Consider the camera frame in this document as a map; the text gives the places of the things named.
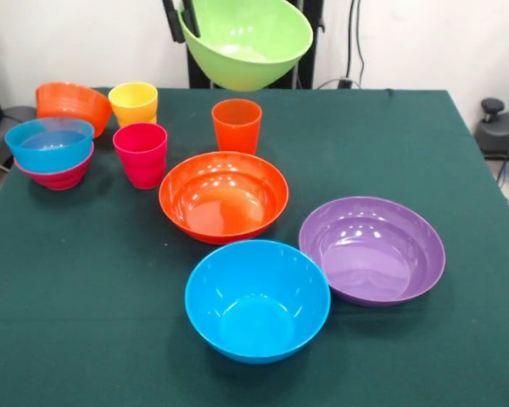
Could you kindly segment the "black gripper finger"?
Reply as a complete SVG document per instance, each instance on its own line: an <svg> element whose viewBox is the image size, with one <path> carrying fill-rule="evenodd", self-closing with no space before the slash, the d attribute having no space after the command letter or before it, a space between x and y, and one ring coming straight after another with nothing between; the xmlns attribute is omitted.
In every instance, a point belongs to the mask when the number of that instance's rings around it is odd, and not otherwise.
<svg viewBox="0 0 509 407"><path fill-rule="evenodd" d="M185 39L182 34L182 28L179 21L178 13L172 0L162 0L167 22L171 31L171 37L174 42L184 43Z"/></svg>
<svg viewBox="0 0 509 407"><path fill-rule="evenodd" d="M200 37L199 25L195 14L195 9L192 0L183 0L182 17L186 27L195 37Z"/></svg>

